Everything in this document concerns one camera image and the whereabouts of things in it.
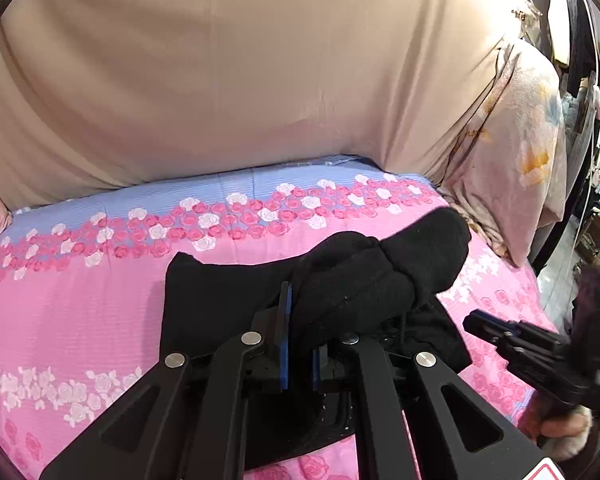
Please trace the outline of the person's right hand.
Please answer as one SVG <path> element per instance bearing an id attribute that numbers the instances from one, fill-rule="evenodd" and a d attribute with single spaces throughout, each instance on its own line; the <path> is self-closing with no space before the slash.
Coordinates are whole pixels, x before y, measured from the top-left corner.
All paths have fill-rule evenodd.
<path id="1" fill-rule="evenodd" d="M 551 398 L 535 391 L 520 416 L 518 429 L 532 441 L 546 437 L 556 441 L 554 448 L 569 448 L 571 454 L 579 453 L 585 447 L 593 425 L 591 410 L 577 405 L 565 414 L 551 415 L 552 405 Z"/>

